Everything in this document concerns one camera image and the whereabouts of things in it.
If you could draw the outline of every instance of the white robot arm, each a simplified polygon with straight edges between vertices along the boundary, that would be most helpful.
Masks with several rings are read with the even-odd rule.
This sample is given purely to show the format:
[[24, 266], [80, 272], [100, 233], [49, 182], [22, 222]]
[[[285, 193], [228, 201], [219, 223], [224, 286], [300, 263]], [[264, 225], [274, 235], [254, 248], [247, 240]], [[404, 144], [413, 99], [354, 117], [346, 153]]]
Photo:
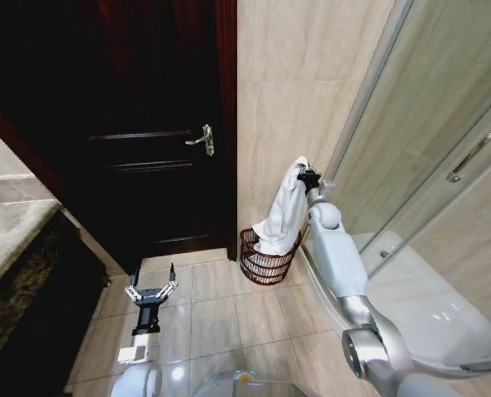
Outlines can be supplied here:
[[317, 268], [336, 298], [339, 311], [354, 326], [342, 335], [348, 365], [382, 396], [459, 396], [450, 386], [429, 375], [414, 373], [402, 335], [365, 294], [368, 282], [365, 267], [352, 237], [343, 228], [341, 212], [322, 196], [320, 177], [312, 167], [307, 167], [298, 178], [306, 186], [308, 224], [313, 231]]

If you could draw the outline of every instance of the floor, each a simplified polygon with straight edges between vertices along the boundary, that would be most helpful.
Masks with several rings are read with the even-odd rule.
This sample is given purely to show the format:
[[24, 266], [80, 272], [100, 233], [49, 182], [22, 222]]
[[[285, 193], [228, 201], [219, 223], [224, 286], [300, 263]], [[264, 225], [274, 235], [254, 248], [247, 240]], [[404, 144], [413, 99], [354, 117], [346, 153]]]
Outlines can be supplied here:
[[[211, 375], [247, 369], [323, 397], [378, 396], [349, 370], [341, 327], [316, 298], [300, 252], [286, 279], [270, 287], [250, 282], [231, 261], [174, 266], [179, 287], [161, 306], [153, 349], [163, 372], [161, 395], [189, 396]], [[166, 284], [169, 270], [152, 267], [161, 269], [142, 271], [138, 287]], [[126, 368], [116, 363], [117, 353], [130, 345], [137, 315], [123, 290], [127, 283], [113, 278], [102, 293], [66, 388], [75, 397], [109, 396]], [[491, 375], [451, 384], [464, 396], [491, 395]]]

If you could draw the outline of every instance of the countertop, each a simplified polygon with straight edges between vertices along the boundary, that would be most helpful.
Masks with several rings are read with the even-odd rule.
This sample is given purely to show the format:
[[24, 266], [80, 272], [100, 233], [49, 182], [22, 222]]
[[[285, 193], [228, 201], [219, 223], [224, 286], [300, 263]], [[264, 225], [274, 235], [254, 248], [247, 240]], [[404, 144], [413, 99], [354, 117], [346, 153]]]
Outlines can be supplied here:
[[54, 199], [0, 204], [0, 279], [59, 208]]

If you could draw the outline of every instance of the brown woven basket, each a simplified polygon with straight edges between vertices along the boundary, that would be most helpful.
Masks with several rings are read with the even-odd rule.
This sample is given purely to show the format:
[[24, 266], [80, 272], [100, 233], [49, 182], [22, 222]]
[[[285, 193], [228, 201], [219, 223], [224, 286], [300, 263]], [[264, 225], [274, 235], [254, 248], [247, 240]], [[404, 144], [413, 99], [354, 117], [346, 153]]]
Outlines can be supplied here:
[[299, 232], [291, 251], [286, 255], [266, 255], [254, 248], [259, 240], [255, 231], [253, 229], [242, 230], [240, 232], [240, 268], [242, 273], [256, 284], [273, 285], [279, 283], [288, 274], [289, 266], [292, 264], [301, 238]]

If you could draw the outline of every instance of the white towel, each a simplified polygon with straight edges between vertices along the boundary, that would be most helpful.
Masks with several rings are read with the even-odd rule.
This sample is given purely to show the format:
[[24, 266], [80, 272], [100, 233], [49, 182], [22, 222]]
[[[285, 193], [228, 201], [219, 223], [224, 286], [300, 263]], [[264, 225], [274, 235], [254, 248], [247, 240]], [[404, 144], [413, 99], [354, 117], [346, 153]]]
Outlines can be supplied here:
[[297, 240], [306, 201], [304, 183], [297, 180], [297, 176], [304, 166], [308, 166], [308, 160], [301, 155], [286, 172], [268, 217], [253, 225], [253, 230], [260, 238], [255, 244], [257, 251], [268, 255], [284, 255]]

